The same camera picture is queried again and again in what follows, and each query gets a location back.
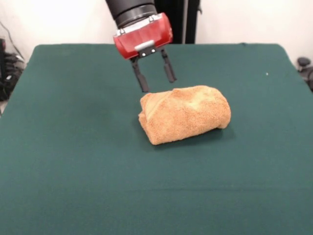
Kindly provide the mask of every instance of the red gripper housing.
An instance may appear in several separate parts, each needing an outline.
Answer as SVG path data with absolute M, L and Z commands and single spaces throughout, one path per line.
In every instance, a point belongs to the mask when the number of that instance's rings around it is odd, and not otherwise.
M 153 40 L 155 48 L 161 47 L 172 42 L 173 33 L 168 17 L 160 13 L 157 20 L 136 30 L 115 35 L 113 39 L 120 54 L 125 59 L 131 59 L 139 55 L 136 46 Z

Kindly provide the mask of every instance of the green tablecloth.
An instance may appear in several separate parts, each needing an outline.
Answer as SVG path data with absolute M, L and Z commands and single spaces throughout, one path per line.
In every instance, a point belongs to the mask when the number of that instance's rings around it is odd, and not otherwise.
M 208 85 L 223 131 L 152 146 L 112 45 L 39 46 L 0 120 L 0 235 L 311 235 L 312 94 L 278 45 L 169 45 L 152 92 Z

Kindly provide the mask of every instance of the black pole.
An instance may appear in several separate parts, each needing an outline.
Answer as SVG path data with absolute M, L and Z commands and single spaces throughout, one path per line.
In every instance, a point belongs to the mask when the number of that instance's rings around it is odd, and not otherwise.
M 173 44 L 183 43 L 184 0 L 155 0 L 158 11 L 164 12 L 172 26 Z
M 5 40 L 0 38 L 0 83 L 3 82 L 6 78 L 4 51 L 5 51 Z
M 200 0 L 188 1 L 188 17 L 186 26 L 186 44 L 194 44 L 196 42 L 197 19 L 200 6 Z

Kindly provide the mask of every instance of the orange towel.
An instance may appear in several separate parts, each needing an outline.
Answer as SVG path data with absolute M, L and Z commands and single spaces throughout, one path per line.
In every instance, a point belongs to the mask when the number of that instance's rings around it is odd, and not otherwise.
M 139 122 L 153 145 L 224 129 L 231 111 L 222 93 L 208 86 L 149 93 L 140 100 Z

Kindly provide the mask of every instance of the black cylindrical robot wrist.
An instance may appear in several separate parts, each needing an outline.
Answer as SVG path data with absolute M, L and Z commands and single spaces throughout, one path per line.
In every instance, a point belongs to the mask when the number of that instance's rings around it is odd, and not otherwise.
M 154 0 L 106 0 L 118 28 L 156 14 Z

